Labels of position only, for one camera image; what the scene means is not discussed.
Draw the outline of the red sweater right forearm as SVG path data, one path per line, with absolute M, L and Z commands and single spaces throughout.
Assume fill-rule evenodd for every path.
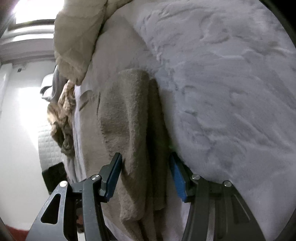
M 16 241 L 25 241 L 29 233 L 28 230 L 20 230 L 8 225 L 5 225 L 5 227 Z

